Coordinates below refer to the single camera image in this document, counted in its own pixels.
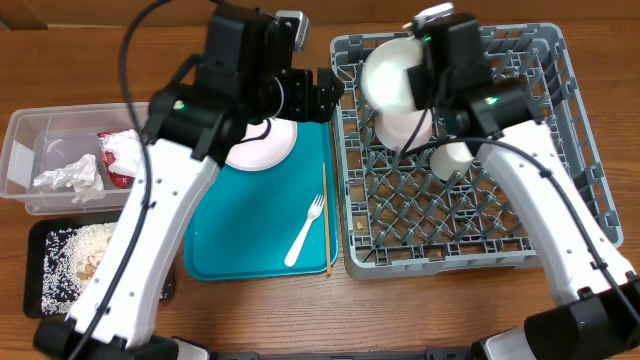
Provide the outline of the large white plate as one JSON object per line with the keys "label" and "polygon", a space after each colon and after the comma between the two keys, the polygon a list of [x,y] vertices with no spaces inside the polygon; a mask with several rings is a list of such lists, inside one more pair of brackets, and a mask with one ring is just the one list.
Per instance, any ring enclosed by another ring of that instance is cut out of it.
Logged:
{"label": "large white plate", "polygon": [[282,162],[293,150],[298,135],[295,122],[271,118],[248,125],[243,143],[229,152],[225,164],[242,171],[262,171]]}

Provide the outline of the cooked rice with peanuts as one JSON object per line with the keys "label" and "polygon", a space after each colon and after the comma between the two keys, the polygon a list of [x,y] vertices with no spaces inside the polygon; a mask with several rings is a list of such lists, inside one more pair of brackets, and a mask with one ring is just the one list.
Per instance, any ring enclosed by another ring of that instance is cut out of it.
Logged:
{"label": "cooked rice with peanuts", "polygon": [[116,225],[66,227],[46,235],[40,302],[44,316],[70,310],[100,265]]}

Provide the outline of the white bowl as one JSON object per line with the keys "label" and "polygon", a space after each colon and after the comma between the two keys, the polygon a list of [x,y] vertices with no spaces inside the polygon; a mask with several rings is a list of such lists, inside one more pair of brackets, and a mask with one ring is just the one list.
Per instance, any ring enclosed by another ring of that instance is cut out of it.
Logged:
{"label": "white bowl", "polygon": [[422,60],[422,45],[415,38],[396,38],[376,47],[362,69],[362,90],[369,103],[382,113],[415,111],[408,69]]}

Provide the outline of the white plastic fork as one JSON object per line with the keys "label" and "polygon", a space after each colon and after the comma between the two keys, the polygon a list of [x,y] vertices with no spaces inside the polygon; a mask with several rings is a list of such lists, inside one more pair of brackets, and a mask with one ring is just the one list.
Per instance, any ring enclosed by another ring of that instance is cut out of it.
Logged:
{"label": "white plastic fork", "polygon": [[318,194],[314,198],[312,204],[310,205],[307,212],[306,221],[303,224],[301,230],[299,231],[293,244],[291,245],[287,255],[285,256],[284,264],[287,267],[293,267],[296,264],[312,223],[322,213],[324,202],[325,202],[325,196],[322,194]]}

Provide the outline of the white tissue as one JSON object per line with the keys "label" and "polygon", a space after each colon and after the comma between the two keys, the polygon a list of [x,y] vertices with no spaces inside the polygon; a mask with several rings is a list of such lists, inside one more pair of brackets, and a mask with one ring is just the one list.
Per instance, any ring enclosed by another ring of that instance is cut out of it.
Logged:
{"label": "white tissue", "polygon": [[133,130],[99,133],[101,155],[108,171],[135,177],[142,164],[141,145]]}

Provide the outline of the pink saucer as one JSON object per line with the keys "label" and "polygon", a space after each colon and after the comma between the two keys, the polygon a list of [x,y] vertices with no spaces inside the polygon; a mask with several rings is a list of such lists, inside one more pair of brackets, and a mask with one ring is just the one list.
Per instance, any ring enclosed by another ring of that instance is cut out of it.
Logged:
{"label": "pink saucer", "polygon": [[[379,141],[388,149],[400,151],[415,130],[422,111],[411,113],[381,113],[377,116],[374,129]],[[409,149],[426,144],[432,135],[432,115],[428,111]]]}

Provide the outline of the white cup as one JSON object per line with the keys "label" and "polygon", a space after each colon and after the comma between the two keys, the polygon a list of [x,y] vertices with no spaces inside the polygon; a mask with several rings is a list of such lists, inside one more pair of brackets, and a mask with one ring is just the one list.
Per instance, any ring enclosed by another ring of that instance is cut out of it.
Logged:
{"label": "white cup", "polygon": [[430,157],[430,167],[435,176],[448,180],[454,172],[465,174],[474,156],[464,142],[439,146]]}

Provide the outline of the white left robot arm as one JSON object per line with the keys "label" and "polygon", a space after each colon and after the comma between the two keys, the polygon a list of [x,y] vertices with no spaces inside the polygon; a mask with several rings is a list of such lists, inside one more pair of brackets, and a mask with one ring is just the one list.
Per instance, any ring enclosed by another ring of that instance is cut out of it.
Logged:
{"label": "white left robot arm", "polygon": [[198,204],[249,126],[277,117],[326,123],[343,93],[327,68],[296,69],[310,20],[225,1],[205,48],[179,66],[135,122],[143,163],[107,250],[64,319],[43,320],[37,351],[52,359],[209,359],[206,347],[155,334],[159,298]]}

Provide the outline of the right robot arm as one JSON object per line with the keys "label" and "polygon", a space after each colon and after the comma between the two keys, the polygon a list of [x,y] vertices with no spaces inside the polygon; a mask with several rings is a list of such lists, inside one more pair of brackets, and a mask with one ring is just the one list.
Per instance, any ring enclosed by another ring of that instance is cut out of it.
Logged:
{"label": "right robot arm", "polygon": [[475,342],[473,359],[607,359],[639,344],[639,276],[595,221],[524,84],[495,81],[476,18],[448,5],[407,30],[421,62],[415,105],[445,120],[448,143],[472,146],[527,232],[554,307]]}

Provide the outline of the white paper napkin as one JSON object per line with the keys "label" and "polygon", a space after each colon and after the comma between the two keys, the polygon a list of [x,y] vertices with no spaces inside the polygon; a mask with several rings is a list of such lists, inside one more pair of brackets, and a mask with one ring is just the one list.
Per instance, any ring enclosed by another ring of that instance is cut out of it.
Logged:
{"label": "white paper napkin", "polygon": [[33,181],[35,187],[49,186],[52,190],[61,187],[72,188],[75,192],[103,191],[104,183],[93,154],[85,154],[78,161],[63,168],[48,170]]}

